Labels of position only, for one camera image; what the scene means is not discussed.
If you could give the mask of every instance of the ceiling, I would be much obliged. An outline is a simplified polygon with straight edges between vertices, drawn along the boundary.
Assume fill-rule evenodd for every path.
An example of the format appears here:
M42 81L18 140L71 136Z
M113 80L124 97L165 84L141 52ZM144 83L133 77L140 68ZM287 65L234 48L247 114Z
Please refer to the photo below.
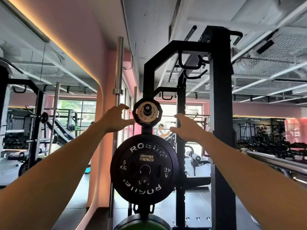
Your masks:
M96 95L97 82L7 0L0 0L0 19L0 59L13 78L48 85L47 92L60 82L62 92L70 86L70 94Z
M236 37L230 43L235 101L307 104L307 0L123 0L123 5L140 81L144 64L168 44L174 16L170 40L183 40L194 25L197 30L189 41L197 41L208 25L244 34L236 46ZM268 36L274 44L259 54ZM177 68L168 82L175 58L157 69L156 87L177 84ZM194 70L192 75L203 71ZM198 97L209 98L209 72L188 80L192 93L187 96L198 92Z

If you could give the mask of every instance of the exercise machine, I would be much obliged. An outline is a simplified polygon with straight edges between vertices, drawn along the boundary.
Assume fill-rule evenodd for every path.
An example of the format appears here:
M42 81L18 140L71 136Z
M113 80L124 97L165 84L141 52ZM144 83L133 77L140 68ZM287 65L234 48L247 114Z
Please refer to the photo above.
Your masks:
M186 176L186 142L183 139L175 135L176 150L174 150L166 140L152 134L153 126L162 116L162 108L154 98L159 93L163 97L163 92L176 93L177 113L185 114L186 92L188 92L186 81L201 78L204 73L197 77L189 75L193 70L209 64L210 129L218 139L234 147L230 35L238 36L234 44L243 36L240 32L230 31L224 27L207 26L198 42L172 41L144 65L143 98L135 103L133 109L133 117L142 126L142 134L125 140L114 151L110 166L112 186L109 220L113 220L114 189L126 201L134 204L134 207L137 205L138 208L134 208L136 215L127 217L115 227L116 230L171 229L161 218L152 216L152 213L154 205L168 197L174 189L176 190L176 222L172 229L194 229L188 227L185 219L185 190L198 186L200 180L204 178ZM176 53L178 57L173 67L178 63L181 68L177 87L155 89L155 70ZM189 54L185 64L182 62L182 54ZM115 87L116 98L121 93L119 89L120 87ZM177 120L176 125L180 127L180 121ZM214 181L212 183L212 228L234 230L236 229L235 194L212 161L211 175L205 180L207 184L210 184L211 180Z

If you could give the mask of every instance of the finger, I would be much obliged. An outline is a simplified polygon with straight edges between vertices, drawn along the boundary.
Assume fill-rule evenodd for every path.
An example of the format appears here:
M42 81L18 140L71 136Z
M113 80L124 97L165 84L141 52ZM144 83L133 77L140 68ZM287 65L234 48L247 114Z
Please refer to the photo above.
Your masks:
M185 115L182 114L182 113L179 113L179 114L174 115L174 117L175 117L175 118L178 118L178 119L181 121L181 120L183 120L183 118L185 117Z
M177 134L179 132L179 127L170 127L169 130Z
M127 119L127 120L125 120L125 124L126 124L126 126L133 125L133 124L135 124L135 120L134 119Z
M126 106L125 104L122 104L122 103L118 105L118 108L119 108L120 110L123 110L123 109L128 110L128 109L129 109L128 106Z

